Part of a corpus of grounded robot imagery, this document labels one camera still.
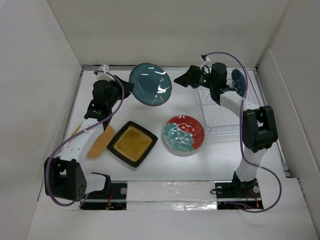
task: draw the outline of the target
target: dish rack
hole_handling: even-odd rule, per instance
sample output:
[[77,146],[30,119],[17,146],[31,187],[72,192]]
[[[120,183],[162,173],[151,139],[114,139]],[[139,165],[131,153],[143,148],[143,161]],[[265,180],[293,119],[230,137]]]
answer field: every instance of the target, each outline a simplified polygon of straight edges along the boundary
[[[231,71],[228,71],[227,81],[232,81]],[[225,135],[225,134],[238,134],[239,130],[239,117],[231,112],[229,109],[219,106],[211,99],[210,90],[205,87],[198,87],[195,89],[198,103],[200,104],[203,128],[205,135]],[[252,103],[262,105],[259,101],[256,90],[253,87],[250,76],[248,77],[248,90],[247,100]]]

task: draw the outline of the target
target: square plate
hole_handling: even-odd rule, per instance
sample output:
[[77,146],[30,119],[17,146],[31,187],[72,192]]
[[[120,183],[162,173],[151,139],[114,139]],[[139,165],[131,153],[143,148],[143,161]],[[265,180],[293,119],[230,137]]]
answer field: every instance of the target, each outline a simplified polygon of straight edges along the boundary
[[158,140],[152,132],[133,121],[127,122],[110,141],[110,152],[136,168],[149,154]]

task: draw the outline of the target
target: white wall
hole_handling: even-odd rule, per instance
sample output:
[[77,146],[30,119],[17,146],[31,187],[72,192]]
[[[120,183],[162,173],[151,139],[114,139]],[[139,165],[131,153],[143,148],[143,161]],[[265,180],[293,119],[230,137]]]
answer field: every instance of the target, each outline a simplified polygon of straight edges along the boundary
[[188,66],[227,51],[254,67],[288,0],[48,2],[81,64]]
[[0,238],[26,239],[81,66],[45,0],[0,0]]
[[320,233],[320,1],[291,0],[258,68],[289,170]]

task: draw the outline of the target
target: black square plate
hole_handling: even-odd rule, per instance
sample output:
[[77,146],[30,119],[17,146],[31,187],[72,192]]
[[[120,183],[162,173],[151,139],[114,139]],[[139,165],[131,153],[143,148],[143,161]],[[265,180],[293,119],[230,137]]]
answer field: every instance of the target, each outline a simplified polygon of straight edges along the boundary
[[[121,152],[118,151],[117,148],[114,147],[114,145],[117,143],[117,141],[119,140],[119,138],[121,138],[121,136],[126,132],[126,130],[129,127],[134,127],[135,129],[141,131],[143,134],[147,135],[150,139],[151,139],[151,143],[149,144],[149,146],[146,148],[146,150],[143,152],[143,154],[139,157],[139,159],[137,159],[136,161],[131,160],[130,158],[126,157],[125,155],[123,155]],[[148,131],[147,129],[145,129],[144,127],[136,124],[133,121],[128,121],[126,125],[123,126],[123,128],[121,128],[120,131],[118,131],[118,133],[114,136],[114,138],[110,141],[110,143],[108,144],[107,148],[110,152],[112,152],[114,155],[116,155],[118,158],[120,158],[122,161],[126,162],[127,164],[129,164],[130,166],[136,168],[138,167],[142,161],[146,158],[146,156],[149,154],[149,152],[151,151],[151,149],[154,147],[154,145],[156,144],[158,140],[158,137],[156,135],[154,135],[152,132]]]

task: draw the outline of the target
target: white table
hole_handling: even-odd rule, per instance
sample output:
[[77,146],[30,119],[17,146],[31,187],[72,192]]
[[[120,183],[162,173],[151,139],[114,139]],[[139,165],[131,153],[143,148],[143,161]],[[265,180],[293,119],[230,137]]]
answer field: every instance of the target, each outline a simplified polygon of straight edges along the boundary
[[[186,71],[185,68],[165,68],[171,79]],[[129,70],[111,71],[128,80]],[[79,86],[67,136],[82,122],[92,99],[92,71],[85,71]],[[128,121],[136,122],[158,136],[158,141],[138,168],[133,168],[106,150],[96,159],[83,162],[88,172],[111,175],[113,181],[217,181],[230,180],[240,163],[239,138],[206,139],[194,155],[180,157],[172,154],[162,138],[167,120],[176,115],[201,119],[194,91],[172,85],[169,101],[158,107],[145,106],[130,96],[111,120],[115,132]],[[309,211],[298,181],[285,178],[280,153],[276,144],[267,152],[262,165],[272,169],[281,179],[283,195],[276,207],[267,213],[248,214],[238,210],[167,211],[152,207],[126,211],[83,211],[78,204],[61,208],[45,195],[39,196],[38,205],[28,240],[55,239],[317,239]],[[278,195],[276,180],[259,170],[257,178],[265,207]]]

